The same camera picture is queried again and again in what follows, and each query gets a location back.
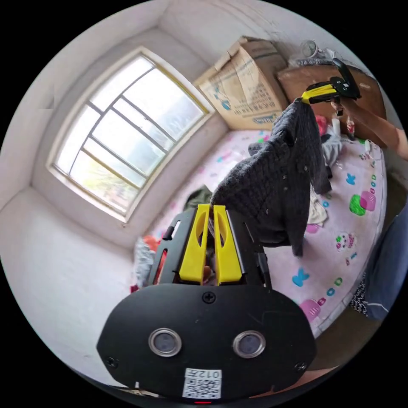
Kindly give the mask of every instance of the blue jeans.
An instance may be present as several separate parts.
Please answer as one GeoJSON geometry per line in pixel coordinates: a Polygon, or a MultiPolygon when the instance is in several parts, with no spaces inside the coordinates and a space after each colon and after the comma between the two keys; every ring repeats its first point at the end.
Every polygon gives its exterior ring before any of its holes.
{"type": "Polygon", "coordinates": [[[379,238],[365,271],[366,314],[384,319],[394,304],[408,271],[408,200],[379,238]]]}

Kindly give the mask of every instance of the wooden board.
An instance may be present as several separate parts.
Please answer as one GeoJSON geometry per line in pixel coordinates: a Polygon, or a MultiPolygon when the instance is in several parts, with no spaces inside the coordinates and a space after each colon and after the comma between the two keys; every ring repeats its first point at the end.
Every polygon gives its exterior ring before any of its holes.
{"type": "MultiPolygon", "coordinates": [[[[378,82],[370,76],[359,70],[349,67],[357,86],[360,88],[361,98],[357,101],[358,105],[369,110],[375,115],[386,119],[383,96],[381,94],[378,82]]],[[[286,93],[289,101],[293,101],[303,94],[306,88],[317,82],[328,81],[330,77],[339,77],[338,69],[332,65],[311,65],[299,68],[287,68],[277,73],[277,78],[286,93]]],[[[322,115],[330,123],[333,115],[333,108],[330,103],[317,103],[312,105],[316,115],[322,115]]],[[[347,133],[346,127],[347,115],[340,117],[342,133],[347,133]]],[[[356,121],[356,136],[361,139],[369,139],[380,147],[385,144],[367,127],[356,121]]]]}

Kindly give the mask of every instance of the qr code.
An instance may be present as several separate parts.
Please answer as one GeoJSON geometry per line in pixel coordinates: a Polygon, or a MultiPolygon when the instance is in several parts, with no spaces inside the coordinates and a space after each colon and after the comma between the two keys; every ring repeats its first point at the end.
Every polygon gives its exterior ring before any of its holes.
{"type": "Polygon", "coordinates": [[[221,398],[221,380],[200,380],[186,378],[184,383],[183,397],[198,399],[221,398]]]}

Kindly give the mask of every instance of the bed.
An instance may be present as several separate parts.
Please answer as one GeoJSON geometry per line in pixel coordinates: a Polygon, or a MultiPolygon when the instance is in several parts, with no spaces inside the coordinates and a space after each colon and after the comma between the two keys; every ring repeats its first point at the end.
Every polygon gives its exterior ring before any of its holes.
{"type": "MultiPolygon", "coordinates": [[[[213,191],[235,164],[248,157],[250,143],[269,137],[268,131],[227,133],[174,195],[149,234],[160,239],[192,191],[202,185],[213,191]]],[[[303,258],[294,257],[291,247],[265,248],[273,288],[302,308],[315,337],[349,304],[385,217],[382,150],[372,145],[367,155],[364,141],[344,141],[345,147],[332,167],[333,190],[317,196],[328,219],[323,227],[308,225],[303,258]]]]}

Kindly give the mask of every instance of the green fabric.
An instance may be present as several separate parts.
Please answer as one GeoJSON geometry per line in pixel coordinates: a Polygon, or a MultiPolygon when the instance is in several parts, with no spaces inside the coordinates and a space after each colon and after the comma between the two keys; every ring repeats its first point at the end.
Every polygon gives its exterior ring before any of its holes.
{"type": "Polygon", "coordinates": [[[207,186],[198,188],[188,197],[183,211],[189,210],[190,208],[196,208],[199,204],[209,204],[212,195],[213,193],[208,190],[207,186]]]}

